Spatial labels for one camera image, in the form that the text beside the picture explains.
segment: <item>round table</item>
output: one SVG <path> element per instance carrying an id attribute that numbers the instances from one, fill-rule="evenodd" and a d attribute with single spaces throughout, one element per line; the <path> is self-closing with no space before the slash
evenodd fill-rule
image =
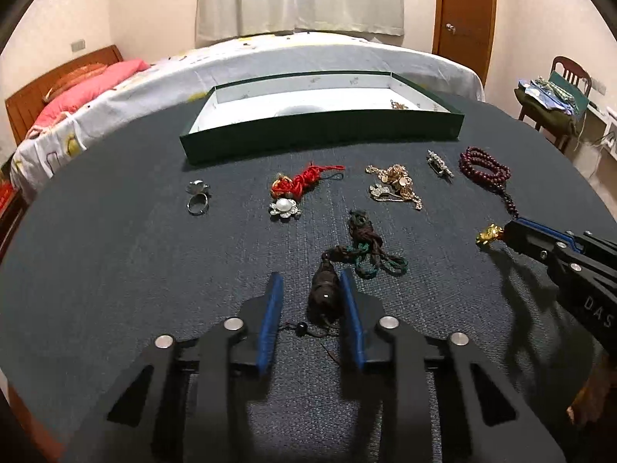
<path id="1" fill-rule="evenodd" d="M 380 273 L 360 289 L 427 335 L 470 335 L 542 421 L 556 423 L 596 344 L 555 303 L 557 287 L 541 264 L 504 244 L 476 247 L 479 230 L 510 217 L 498 196 L 460 174 L 459 154 L 477 145 L 508 165 L 508 191 L 523 217 L 605 238 L 617 237 L 616 223 L 532 127 L 489 104 L 443 98 L 465 113 L 457 141 L 357 144 L 195 169 L 178 134 L 203 100 L 110 134 L 57 172 L 9 247 L 0 267 L 0 367 L 33 415 L 67 441 L 153 337 L 199 336 L 263 294 L 270 272 L 285 278 L 282 320 L 304 320 L 320 254 L 349 242 L 348 211 L 361 208 L 386 250 L 408 258 L 409 271 Z M 428 167 L 428 149 L 455 172 L 451 184 Z M 322 180 L 305 195 L 300 219 L 271 221 L 274 177 L 310 161 L 345 165 L 344 179 Z M 369 164 L 405 165 L 423 210 L 372 201 Z M 193 179 L 211 186 L 203 216 L 186 211 Z M 334 339 L 322 343 L 336 351 Z M 379 437 L 376 424 L 358 428 L 358 405 L 341 394 L 337 365 L 317 340 L 281 333 L 267 399 L 249 408 L 252 444 L 263 455 L 290 451 L 313 461 L 347 454 L 355 440 Z"/>

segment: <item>wooden headboard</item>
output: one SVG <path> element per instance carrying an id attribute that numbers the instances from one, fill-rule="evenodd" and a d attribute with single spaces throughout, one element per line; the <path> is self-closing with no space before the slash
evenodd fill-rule
<path id="1" fill-rule="evenodd" d="M 90 54 L 82 55 L 77 59 L 58 66 L 43 76 L 30 82 L 24 88 L 11 95 L 6 101 L 6 111 L 10 127 L 13 129 L 15 142 L 19 144 L 24 140 L 26 132 L 32 127 L 36 117 L 45 107 L 42 98 L 47 94 L 51 86 L 63 75 L 86 64 L 103 63 L 114 64 L 122 61 L 118 47 L 112 45 Z"/>

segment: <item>wooden door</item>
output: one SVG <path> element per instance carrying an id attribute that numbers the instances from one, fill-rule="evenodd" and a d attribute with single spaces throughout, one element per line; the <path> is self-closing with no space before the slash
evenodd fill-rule
<path id="1" fill-rule="evenodd" d="M 497 0 L 437 0 L 433 54 L 473 69 L 484 83 L 496 7 Z"/>

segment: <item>wooden chair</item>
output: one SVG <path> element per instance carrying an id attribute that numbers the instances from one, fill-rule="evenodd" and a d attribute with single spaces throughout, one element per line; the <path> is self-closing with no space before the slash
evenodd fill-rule
<path id="1" fill-rule="evenodd" d="M 561 74 L 567 82 L 579 88 L 581 79 L 585 79 L 587 88 L 585 88 L 585 97 L 589 97 L 591 91 L 591 77 L 587 71 L 585 71 L 579 64 L 575 63 L 572 59 L 567 57 L 555 57 L 553 60 L 553 68 L 551 73 L 556 71 L 557 64 L 563 67 L 563 74 Z M 535 100 L 529 100 L 525 96 L 521 89 L 514 91 L 516 98 L 521 104 L 521 114 L 518 119 L 523 120 L 525 117 L 530 117 L 536 122 L 536 130 L 540 130 L 544 127 L 548 132 L 555 137 L 555 146 L 562 153 L 568 146 L 572 130 L 575 127 L 575 121 L 572 117 L 564 113 L 557 112 L 555 110 L 546 110 L 540 103 Z"/>

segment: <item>red string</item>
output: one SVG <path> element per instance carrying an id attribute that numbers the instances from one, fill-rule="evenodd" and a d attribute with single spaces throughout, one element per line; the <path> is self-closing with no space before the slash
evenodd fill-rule
<path id="1" fill-rule="evenodd" d="M 280 198 L 286 193 L 291 193 L 295 200 L 300 200 L 304 192 L 316 185 L 317 181 L 321 179 L 321 174 L 326 170 L 345 170 L 342 165 L 328 165 L 327 167 L 320 167 L 319 165 L 313 165 L 313 162 L 302 172 L 293 179 L 277 179 L 272 184 L 272 196 L 274 198 Z"/>

